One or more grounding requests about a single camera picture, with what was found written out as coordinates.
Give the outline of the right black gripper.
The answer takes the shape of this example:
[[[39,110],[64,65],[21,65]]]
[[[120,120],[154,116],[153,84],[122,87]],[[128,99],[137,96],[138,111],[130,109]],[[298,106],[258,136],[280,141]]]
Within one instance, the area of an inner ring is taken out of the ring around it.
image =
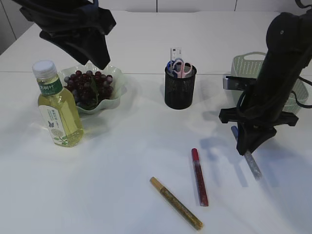
[[[278,15],[269,25],[266,45],[268,51],[256,81],[245,88],[235,108],[221,109],[219,114],[222,123],[238,122],[236,149],[240,155],[253,153],[274,137],[277,131],[273,126],[295,126],[298,121],[294,114],[282,110],[312,59],[311,12]]]

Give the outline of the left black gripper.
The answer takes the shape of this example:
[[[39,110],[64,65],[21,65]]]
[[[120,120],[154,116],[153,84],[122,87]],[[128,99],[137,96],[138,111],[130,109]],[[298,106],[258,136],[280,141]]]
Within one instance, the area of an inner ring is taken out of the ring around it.
[[[110,63],[104,35],[116,26],[108,9],[97,0],[16,0],[20,12],[43,29],[39,36],[59,47],[77,62],[99,69]]]

